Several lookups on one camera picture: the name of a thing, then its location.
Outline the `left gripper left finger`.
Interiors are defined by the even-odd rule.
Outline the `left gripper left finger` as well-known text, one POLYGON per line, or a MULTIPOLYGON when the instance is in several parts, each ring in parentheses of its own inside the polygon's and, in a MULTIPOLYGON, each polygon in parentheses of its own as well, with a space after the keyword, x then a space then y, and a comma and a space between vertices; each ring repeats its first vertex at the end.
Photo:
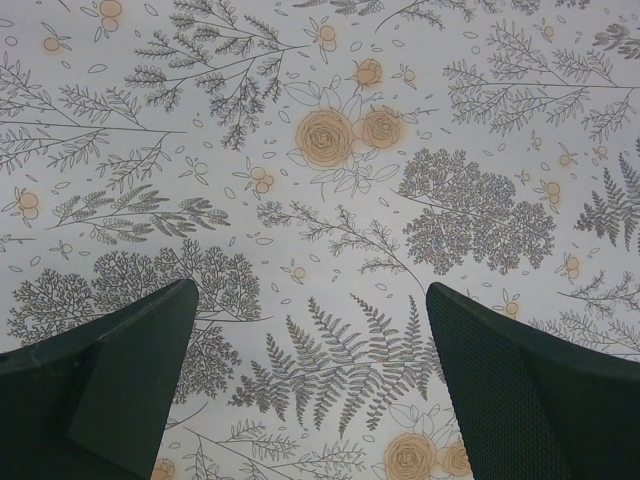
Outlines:
POLYGON ((179 280, 2 354, 2 478, 151 478, 198 299, 179 280))

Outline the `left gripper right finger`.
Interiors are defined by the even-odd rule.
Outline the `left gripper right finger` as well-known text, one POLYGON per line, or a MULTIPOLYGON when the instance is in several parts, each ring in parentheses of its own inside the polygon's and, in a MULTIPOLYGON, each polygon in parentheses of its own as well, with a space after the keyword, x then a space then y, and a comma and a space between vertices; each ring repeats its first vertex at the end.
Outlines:
POLYGON ((636 479, 639 365, 434 282, 426 309, 476 479, 636 479))

